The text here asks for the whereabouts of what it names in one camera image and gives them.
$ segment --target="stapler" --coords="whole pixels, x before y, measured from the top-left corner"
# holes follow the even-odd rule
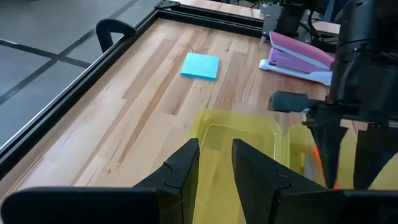
[[[330,86],[331,65],[335,60],[332,56],[312,45],[276,32],[271,32],[269,36],[272,48],[269,58],[260,61],[260,69]]]

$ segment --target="floor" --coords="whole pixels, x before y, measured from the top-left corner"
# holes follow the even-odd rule
[[[134,25],[157,2],[0,0],[0,148],[101,55],[100,19]]]

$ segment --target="wooden tabletop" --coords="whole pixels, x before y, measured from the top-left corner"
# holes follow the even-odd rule
[[[184,3],[261,17],[219,2]],[[328,89],[258,69],[269,49],[257,38],[159,19],[3,178],[0,197],[44,185],[133,186],[188,139],[205,108],[270,116],[284,130],[300,123],[301,114],[268,111],[271,94],[324,99]],[[216,82],[180,76],[191,51],[220,56]]]

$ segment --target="blue sticky note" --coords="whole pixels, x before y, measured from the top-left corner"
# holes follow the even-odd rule
[[[182,65],[181,75],[216,80],[219,62],[220,58],[217,56],[188,53]]]

